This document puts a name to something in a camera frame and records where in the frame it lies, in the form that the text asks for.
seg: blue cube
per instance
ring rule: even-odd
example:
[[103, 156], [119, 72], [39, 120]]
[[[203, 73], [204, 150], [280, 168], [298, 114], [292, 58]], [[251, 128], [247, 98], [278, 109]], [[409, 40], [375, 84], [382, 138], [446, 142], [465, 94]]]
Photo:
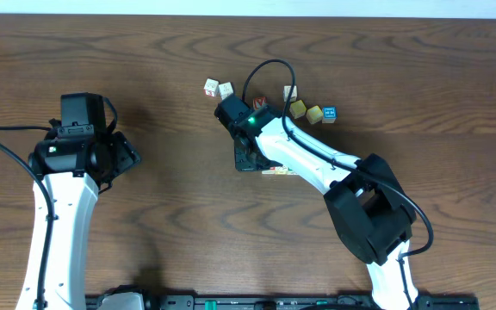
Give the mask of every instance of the blue cube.
[[324, 107], [323, 114], [324, 123], [333, 123], [336, 120], [336, 107]]

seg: wooden table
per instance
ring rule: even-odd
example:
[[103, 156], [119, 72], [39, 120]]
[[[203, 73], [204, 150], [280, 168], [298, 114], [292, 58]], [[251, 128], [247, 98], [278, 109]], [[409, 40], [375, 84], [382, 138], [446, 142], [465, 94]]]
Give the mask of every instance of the wooden table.
[[[234, 169], [202, 87], [231, 81], [239, 95], [271, 58], [294, 65], [307, 106], [338, 109], [334, 124], [298, 124], [341, 152], [384, 157], [430, 217], [436, 241], [411, 259], [416, 286], [496, 309], [496, 21], [0, 15], [0, 125], [44, 125], [61, 94], [89, 91], [113, 101], [143, 157], [96, 205], [87, 293], [371, 290], [317, 190]], [[288, 81], [270, 65], [248, 97], [281, 108]], [[23, 158], [42, 138], [0, 133]], [[20, 294], [33, 203], [32, 181], [0, 152], [0, 309]], [[413, 227], [416, 247], [426, 235]]]

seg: wooden block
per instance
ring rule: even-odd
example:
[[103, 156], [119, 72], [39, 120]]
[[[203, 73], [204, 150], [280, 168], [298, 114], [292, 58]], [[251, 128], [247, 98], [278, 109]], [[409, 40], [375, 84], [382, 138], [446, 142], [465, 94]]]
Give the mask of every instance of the wooden block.
[[234, 94], [233, 85], [231, 84], [231, 82], [220, 84], [218, 86], [218, 91], [220, 92], [221, 100], [224, 100], [225, 98]]
[[204, 94], [206, 96], [217, 96], [217, 86], [220, 82], [213, 80], [211, 78], [206, 80], [206, 84], [204, 85]]
[[254, 109], [255, 110], [261, 108], [264, 104], [267, 104], [267, 98], [265, 98], [265, 97], [254, 98]]
[[[282, 100], [286, 102], [286, 98], [288, 97], [288, 93], [290, 92], [290, 86], [284, 86], [284, 91], [282, 92]], [[296, 101], [298, 97], [298, 86], [294, 86], [294, 91], [292, 92], [292, 96], [290, 97], [290, 102]]]
[[323, 119], [323, 111], [320, 110], [319, 106], [314, 106], [307, 111], [307, 119], [313, 125]]
[[336, 107], [323, 108], [323, 124], [333, 123], [336, 120]]
[[307, 108], [302, 100], [290, 103], [290, 114], [295, 118], [300, 118], [306, 114]]

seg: white backdrop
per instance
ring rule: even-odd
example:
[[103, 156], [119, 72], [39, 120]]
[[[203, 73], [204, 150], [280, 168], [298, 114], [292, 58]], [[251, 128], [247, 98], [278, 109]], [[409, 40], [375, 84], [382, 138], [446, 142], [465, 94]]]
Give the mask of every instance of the white backdrop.
[[0, 0], [0, 13], [496, 19], [496, 0]]

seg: yellow cube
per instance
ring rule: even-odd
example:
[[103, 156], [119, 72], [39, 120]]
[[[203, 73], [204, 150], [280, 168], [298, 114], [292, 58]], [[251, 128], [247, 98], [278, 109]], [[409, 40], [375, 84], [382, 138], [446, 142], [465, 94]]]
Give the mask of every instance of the yellow cube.
[[323, 119], [323, 111], [320, 110], [319, 106], [314, 106], [307, 111], [307, 119], [313, 125]]
[[306, 114], [306, 105], [303, 104], [302, 100], [298, 100], [297, 102], [292, 102], [290, 104], [290, 114], [297, 119]]

